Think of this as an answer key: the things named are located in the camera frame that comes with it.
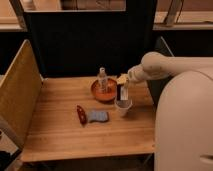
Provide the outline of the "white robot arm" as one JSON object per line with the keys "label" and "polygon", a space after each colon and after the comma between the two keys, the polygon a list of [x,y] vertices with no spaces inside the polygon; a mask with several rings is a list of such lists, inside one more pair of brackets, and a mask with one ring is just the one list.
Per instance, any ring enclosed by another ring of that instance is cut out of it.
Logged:
{"label": "white robot arm", "polygon": [[166,77],[156,109],[154,171],[213,171],[213,57],[148,52],[117,83]]}

